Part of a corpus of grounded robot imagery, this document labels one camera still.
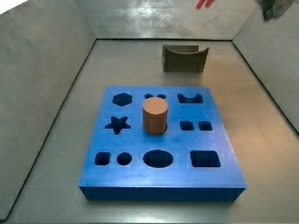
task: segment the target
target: hexagon hole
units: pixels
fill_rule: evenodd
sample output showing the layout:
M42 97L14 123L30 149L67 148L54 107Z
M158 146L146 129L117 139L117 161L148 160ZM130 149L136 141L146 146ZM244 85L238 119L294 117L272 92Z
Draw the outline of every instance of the hexagon hole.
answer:
M116 94L113 96L113 101L112 101L118 107L124 107L126 104L132 102L132 95L122 93L122 94Z

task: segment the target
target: gray arch block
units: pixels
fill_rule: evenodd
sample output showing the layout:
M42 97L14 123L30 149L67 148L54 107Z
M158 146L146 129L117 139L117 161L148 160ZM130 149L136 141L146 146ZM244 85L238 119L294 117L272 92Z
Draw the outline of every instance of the gray arch block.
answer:
M198 51L197 45L164 45L162 70L165 72L201 72L209 48Z

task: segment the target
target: arch-shaped hole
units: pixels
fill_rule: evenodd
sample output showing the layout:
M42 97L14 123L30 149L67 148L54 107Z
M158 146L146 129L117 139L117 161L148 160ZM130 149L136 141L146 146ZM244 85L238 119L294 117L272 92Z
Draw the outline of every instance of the arch-shaped hole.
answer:
M108 165L109 157L109 152L98 152L94 158L94 165Z
M132 156L129 155L129 153L122 152L117 155L116 161L120 165L128 165L132 161Z
M164 150L149 150L144 154L144 163L153 168L164 168L173 162L173 156Z
M181 121L180 122L181 130L193 130L192 122Z
M186 98L182 94L177 94L178 103L202 103L201 95L196 94L192 98Z

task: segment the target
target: square hole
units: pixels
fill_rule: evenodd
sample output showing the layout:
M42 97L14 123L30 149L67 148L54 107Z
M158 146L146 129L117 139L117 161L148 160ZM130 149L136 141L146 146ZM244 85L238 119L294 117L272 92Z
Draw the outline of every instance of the square hole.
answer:
M200 130L202 130L202 131L209 131L209 130L212 130L210 123L209 123L209 122L198 122L198 128L200 128Z
M192 122L181 121L180 122L181 130L193 130Z
M193 167L220 167L220 158L214 150L192 150L190 165Z
M109 152L98 152L94 158L94 165L108 165L109 156Z

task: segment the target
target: metal floor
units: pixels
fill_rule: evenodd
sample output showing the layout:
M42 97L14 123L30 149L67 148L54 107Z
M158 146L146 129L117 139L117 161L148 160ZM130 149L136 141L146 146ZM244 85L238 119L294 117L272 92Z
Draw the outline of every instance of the metal floor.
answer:
M164 73L164 44L208 46L204 73ZM109 85L209 88L248 185L233 203L85 200L77 182ZM297 136L230 42L98 40L7 223L297 223L297 149Z

